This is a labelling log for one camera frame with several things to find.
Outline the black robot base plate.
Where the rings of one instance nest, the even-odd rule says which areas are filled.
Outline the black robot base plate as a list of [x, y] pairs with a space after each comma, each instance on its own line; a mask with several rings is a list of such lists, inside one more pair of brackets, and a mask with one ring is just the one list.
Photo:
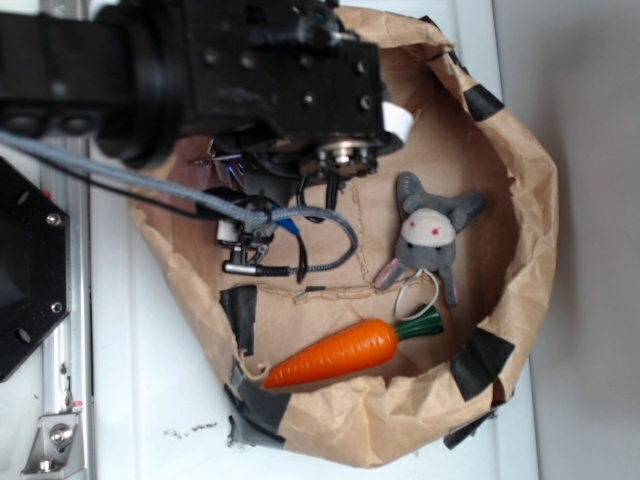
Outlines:
[[68, 314], [68, 215], [1, 160], [1, 380]]

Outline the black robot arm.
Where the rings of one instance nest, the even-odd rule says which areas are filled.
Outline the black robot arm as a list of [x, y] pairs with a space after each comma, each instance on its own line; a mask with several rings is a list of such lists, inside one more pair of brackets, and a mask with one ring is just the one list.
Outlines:
[[1, 125], [88, 136], [140, 169], [206, 135], [269, 174], [363, 176], [401, 143], [377, 45], [331, 1], [123, 1], [91, 21], [1, 17]]

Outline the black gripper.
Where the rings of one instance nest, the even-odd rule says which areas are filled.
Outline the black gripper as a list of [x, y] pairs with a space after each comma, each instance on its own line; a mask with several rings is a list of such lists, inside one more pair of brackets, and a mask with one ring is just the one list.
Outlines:
[[281, 178], [363, 176], [402, 143], [384, 123], [377, 45], [323, 1], [186, 1], [189, 101], [204, 134]]

